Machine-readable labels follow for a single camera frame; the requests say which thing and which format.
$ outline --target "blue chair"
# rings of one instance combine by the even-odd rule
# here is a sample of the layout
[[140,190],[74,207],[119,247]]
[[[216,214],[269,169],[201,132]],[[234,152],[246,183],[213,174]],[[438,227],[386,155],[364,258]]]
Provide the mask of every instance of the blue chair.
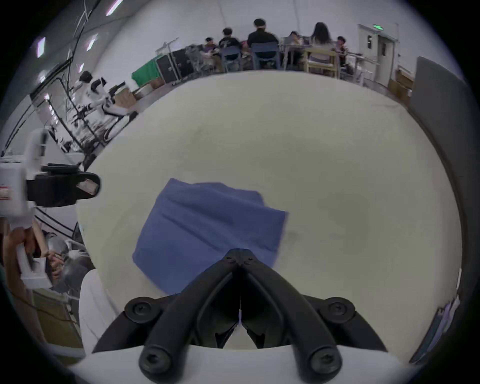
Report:
[[[240,71],[243,71],[243,63],[242,63],[242,60],[241,60],[241,51],[240,51],[239,47],[232,46],[232,47],[223,48],[220,51],[220,55],[222,56],[222,64],[223,64],[223,72],[224,73],[227,73],[228,72],[228,66],[235,63],[235,62],[238,62],[239,67],[240,67]],[[234,58],[233,60],[228,60],[227,59],[227,56],[233,56],[233,55],[237,55],[237,57]]]
[[[275,52],[275,56],[270,59],[263,59],[257,56],[257,53],[260,52]],[[252,53],[253,53],[253,69],[260,69],[261,61],[274,61],[276,63],[276,68],[280,69],[280,51],[278,49],[278,43],[253,43],[252,44]]]

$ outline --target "wooden chair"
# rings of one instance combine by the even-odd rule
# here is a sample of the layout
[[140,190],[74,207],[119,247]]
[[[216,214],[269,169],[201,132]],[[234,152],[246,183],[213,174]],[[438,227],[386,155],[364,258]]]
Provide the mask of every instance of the wooden chair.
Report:
[[[309,54],[319,53],[321,55],[330,56],[330,63],[318,63],[309,59]],[[304,54],[304,69],[309,73],[310,68],[320,68],[330,71],[334,77],[338,78],[338,55],[334,51],[325,50],[321,48],[305,48]]]

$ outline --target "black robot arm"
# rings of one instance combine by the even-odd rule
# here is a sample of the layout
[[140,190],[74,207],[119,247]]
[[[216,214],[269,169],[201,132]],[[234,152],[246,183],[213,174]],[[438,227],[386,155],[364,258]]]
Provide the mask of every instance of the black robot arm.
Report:
[[309,383],[338,374],[337,345],[386,352],[350,301],[301,295],[249,250],[231,250],[178,295],[131,300],[93,352],[144,345],[143,374],[156,383],[174,383],[187,346],[223,348],[239,323],[239,310],[258,348],[294,347],[299,375]]

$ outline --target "cardboard box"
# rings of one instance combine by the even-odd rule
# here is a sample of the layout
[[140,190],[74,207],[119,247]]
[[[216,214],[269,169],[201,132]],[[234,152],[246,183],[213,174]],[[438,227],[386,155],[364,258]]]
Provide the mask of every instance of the cardboard box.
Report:
[[123,88],[113,98],[115,99],[115,105],[127,109],[133,107],[137,103],[137,99],[135,98],[133,93],[130,92],[130,89],[128,87]]
[[147,96],[148,94],[153,92],[153,87],[151,84],[146,84],[142,88],[140,88],[138,91],[135,91],[134,95],[137,100],[140,100],[141,98]]
[[411,74],[399,69],[396,71],[395,78],[397,83],[402,84],[405,88],[413,89],[415,78]]
[[388,82],[388,90],[396,96],[402,104],[407,107],[410,105],[411,90],[392,79]]
[[160,88],[162,85],[164,85],[165,82],[161,77],[157,77],[156,79],[150,80],[148,84],[150,84],[153,89],[157,89],[157,88]]

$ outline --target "green cloth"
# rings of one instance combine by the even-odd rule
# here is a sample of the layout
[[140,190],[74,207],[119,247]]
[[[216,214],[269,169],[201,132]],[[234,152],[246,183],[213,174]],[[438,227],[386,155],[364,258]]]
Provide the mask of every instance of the green cloth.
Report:
[[160,73],[158,72],[158,68],[156,66],[156,59],[161,56],[163,55],[159,55],[156,58],[150,60],[143,67],[137,69],[134,73],[132,73],[132,79],[135,80],[139,87],[143,87],[149,81],[160,77]]

